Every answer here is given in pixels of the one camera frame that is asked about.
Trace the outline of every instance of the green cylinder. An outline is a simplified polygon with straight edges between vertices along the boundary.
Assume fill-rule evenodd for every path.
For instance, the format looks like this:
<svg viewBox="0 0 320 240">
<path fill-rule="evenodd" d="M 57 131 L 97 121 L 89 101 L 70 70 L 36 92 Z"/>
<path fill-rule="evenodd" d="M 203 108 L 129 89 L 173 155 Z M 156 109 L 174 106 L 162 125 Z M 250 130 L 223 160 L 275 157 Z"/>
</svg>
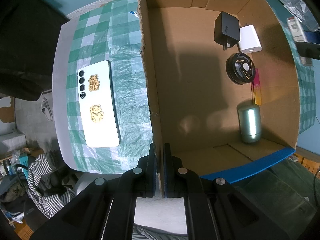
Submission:
<svg viewBox="0 0 320 240">
<path fill-rule="evenodd" d="M 238 109 L 241 139 L 253 143 L 261 138 L 261 116 L 258 105 L 243 106 Z"/>
</svg>

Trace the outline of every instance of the black cable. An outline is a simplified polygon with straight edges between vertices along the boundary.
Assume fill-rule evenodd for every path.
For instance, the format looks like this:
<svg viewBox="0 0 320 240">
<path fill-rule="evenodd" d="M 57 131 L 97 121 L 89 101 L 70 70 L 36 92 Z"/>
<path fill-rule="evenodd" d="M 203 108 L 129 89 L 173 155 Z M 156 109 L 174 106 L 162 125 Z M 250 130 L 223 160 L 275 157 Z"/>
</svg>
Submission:
<svg viewBox="0 0 320 240">
<path fill-rule="evenodd" d="M 318 168 L 315 176 L 313 177 L 313 195 L 315 197 L 315 202 L 317 207 L 319 206 L 319 203 L 318 203 L 317 193 L 316 193 L 316 176 L 318 175 L 319 171 L 320 171 L 320 167 Z"/>
</svg>

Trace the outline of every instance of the black charger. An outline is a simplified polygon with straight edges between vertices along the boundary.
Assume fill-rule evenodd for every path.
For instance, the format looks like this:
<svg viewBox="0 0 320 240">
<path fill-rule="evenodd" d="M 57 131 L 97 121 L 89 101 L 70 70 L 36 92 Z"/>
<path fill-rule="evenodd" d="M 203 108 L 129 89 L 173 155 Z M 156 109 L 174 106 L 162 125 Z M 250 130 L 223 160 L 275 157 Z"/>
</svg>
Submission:
<svg viewBox="0 0 320 240">
<path fill-rule="evenodd" d="M 214 41 L 223 49 L 232 48 L 240 41 L 239 20 L 226 12 L 221 12 L 214 22 Z"/>
</svg>

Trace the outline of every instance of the gray floor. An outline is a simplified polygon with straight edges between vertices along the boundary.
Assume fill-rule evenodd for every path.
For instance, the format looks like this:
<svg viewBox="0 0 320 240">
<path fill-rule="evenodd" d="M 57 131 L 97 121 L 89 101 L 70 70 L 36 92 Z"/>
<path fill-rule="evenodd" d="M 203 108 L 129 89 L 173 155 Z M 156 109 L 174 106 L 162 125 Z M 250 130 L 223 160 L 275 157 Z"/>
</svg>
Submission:
<svg viewBox="0 0 320 240">
<path fill-rule="evenodd" d="M 41 102 L 46 97 L 52 114 L 52 93 L 41 95 L 38 101 L 31 102 L 15 98 L 17 129 L 24 133 L 29 147 L 40 147 L 44 152 L 59 149 L 54 119 L 48 121 L 41 112 Z"/>
</svg>

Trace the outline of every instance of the slipper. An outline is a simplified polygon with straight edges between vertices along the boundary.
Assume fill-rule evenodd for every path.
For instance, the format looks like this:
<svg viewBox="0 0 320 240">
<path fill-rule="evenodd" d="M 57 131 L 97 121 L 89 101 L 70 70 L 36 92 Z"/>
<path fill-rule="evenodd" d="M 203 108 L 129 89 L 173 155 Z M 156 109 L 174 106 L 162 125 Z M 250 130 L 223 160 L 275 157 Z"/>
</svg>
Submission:
<svg viewBox="0 0 320 240">
<path fill-rule="evenodd" d="M 41 112 L 45 115 L 48 121 L 52 121 L 52 112 L 46 98 L 43 98 L 41 103 Z"/>
</svg>

